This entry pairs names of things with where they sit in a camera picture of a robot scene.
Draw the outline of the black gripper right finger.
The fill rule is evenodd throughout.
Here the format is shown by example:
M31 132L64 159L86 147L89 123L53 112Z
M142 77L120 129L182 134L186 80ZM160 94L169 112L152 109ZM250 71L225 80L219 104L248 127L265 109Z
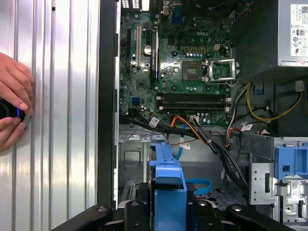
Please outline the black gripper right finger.
M292 228L241 204L220 210L209 200L198 198L197 189L187 183L189 231L291 231Z

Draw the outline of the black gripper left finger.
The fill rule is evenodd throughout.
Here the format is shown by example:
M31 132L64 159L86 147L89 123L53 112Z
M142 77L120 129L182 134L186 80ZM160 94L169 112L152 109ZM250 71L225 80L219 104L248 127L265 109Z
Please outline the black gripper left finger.
M54 228L54 231L149 231L149 189L141 183L135 200L120 203L113 210L107 205L93 205Z

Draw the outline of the person's right hand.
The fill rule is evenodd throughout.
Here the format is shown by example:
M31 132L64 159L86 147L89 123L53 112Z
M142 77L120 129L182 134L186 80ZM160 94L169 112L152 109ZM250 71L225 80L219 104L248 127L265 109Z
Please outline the person's right hand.
M9 150L23 135L26 123L18 117L6 117L0 120L0 153Z

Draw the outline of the person's left hand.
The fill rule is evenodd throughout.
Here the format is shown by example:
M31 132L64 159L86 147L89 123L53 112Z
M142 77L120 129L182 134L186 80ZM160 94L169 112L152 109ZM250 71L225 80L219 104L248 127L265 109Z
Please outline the person's left hand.
M1 53L0 97L31 116L33 88L34 77L30 70L22 63Z

